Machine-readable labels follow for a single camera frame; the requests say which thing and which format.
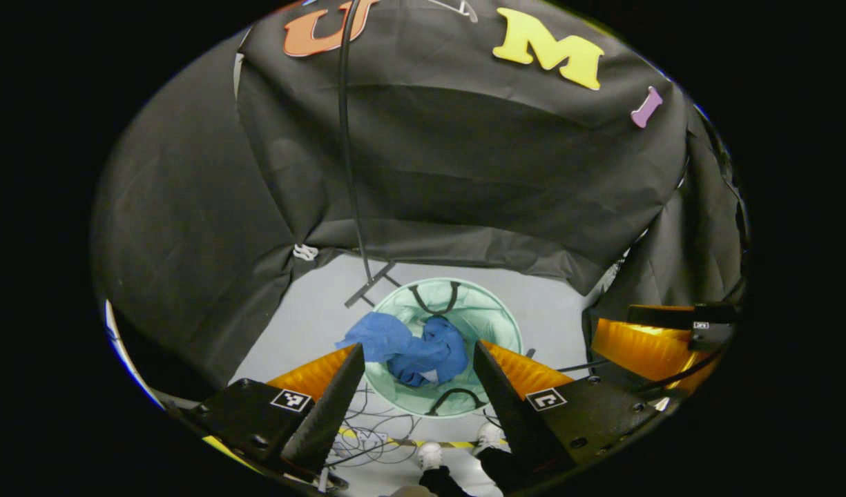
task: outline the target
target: blue cloth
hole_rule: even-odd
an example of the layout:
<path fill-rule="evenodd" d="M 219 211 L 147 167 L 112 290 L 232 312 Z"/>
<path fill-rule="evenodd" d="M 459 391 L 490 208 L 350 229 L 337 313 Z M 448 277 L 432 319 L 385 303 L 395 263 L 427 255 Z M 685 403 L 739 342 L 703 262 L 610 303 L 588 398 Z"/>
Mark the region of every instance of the blue cloth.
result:
<path fill-rule="evenodd" d="M 439 383 L 451 381 L 469 364 L 463 336 L 441 315 L 429 318 L 418 338 L 394 315 L 369 312 L 334 345 L 342 349 L 353 343 L 365 347 L 366 362 L 386 362 L 389 372 L 410 387 L 430 383 L 423 377 L 429 371 L 438 374 Z"/>

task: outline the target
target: gray floor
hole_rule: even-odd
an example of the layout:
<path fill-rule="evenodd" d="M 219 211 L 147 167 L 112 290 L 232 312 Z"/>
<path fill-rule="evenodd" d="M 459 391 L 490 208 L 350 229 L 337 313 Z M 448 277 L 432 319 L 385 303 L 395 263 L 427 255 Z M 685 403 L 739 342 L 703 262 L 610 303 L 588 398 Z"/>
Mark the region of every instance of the gray floor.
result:
<path fill-rule="evenodd" d="M 370 261 L 375 273 L 385 263 Z M 397 264 L 389 275 L 401 285 L 429 277 L 457 277 L 477 283 L 493 292 L 515 317 L 521 330 L 523 350 L 536 349 L 533 359 L 552 368 L 586 362 L 581 312 L 597 298 L 601 285 L 590 295 L 575 292 L 566 281 L 524 276 L 514 271 L 445 267 L 422 264 Z M 362 261 L 353 255 L 341 255 L 293 283 L 272 317 L 272 321 L 236 371 L 233 381 L 251 378 L 269 381 L 306 362 L 335 350 L 346 331 L 370 312 L 370 305 L 359 300 L 347 309 L 344 302 L 365 283 Z M 395 286 L 381 280 L 369 290 L 372 302 L 381 301 Z M 587 371 L 574 371 L 571 378 L 583 378 Z M 379 443 L 377 434 L 390 438 L 468 442 L 475 440 L 477 429 L 486 419 L 477 411 L 463 418 L 438 420 L 409 416 L 391 409 L 375 393 L 367 394 L 365 381 L 359 385 L 350 412 L 347 431 L 337 437 L 336 449 L 329 462 L 359 454 Z M 492 408 L 485 408 L 493 416 Z M 412 423 L 416 427 L 409 434 Z M 348 429 L 354 428 L 356 434 Z M 413 447 L 387 445 L 337 466 L 335 473 L 350 485 L 343 495 L 376 497 L 391 494 L 401 485 L 413 485 L 421 475 L 413 456 Z M 444 463 L 454 479 L 469 494 L 477 497 L 502 495 L 486 477 L 477 459 L 467 447 L 444 449 Z"/>

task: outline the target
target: white plastic clip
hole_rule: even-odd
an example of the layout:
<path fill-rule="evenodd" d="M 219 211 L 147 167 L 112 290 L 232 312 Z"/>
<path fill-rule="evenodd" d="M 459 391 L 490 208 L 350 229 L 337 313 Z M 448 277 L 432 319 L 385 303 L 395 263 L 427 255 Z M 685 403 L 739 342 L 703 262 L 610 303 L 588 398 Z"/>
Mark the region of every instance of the white plastic clip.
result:
<path fill-rule="evenodd" d="M 315 246 L 297 245 L 294 243 L 294 257 L 299 257 L 304 261 L 312 261 L 318 257 L 318 249 Z"/>

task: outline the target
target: mint green laundry basket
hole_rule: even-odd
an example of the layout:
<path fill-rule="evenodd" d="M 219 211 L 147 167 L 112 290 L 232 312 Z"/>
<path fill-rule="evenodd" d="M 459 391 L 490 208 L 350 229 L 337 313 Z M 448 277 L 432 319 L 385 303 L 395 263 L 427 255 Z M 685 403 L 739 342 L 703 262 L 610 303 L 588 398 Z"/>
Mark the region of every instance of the mint green laundry basket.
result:
<path fill-rule="evenodd" d="M 453 277 L 416 281 L 389 293 L 373 311 L 394 315 L 416 337 L 423 336 L 426 319 L 443 314 L 466 342 L 469 364 L 453 380 L 442 384 L 408 387 L 389 372 L 385 362 L 366 362 L 365 377 L 370 387 L 394 408 L 414 416 L 460 418 L 490 403 L 472 367 L 477 340 L 521 353 L 521 333 L 513 315 L 493 293 L 470 281 Z"/>

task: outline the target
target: white sneaker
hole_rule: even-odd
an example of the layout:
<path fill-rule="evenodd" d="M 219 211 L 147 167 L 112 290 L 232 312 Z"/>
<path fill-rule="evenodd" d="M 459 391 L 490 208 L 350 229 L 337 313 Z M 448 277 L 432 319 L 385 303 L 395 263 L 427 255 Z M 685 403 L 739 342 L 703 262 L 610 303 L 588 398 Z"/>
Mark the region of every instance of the white sneaker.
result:
<path fill-rule="evenodd" d="M 487 449 L 487 447 L 493 447 L 493 449 L 499 449 L 499 443 L 502 441 L 502 430 L 497 426 L 494 425 L 492 422 L 485 422 L 485 424 L 481 425 L 479 429 L 479 444 L 472 450 L 472 455 L 477 456 L 479 453 Z"/>
<path fill-rule="evenodd" d="M 441 468 L 441 445 L 437 442 L 427 442 L 416 451 L 416 458 L 419 459 L 423 471 Z"/>

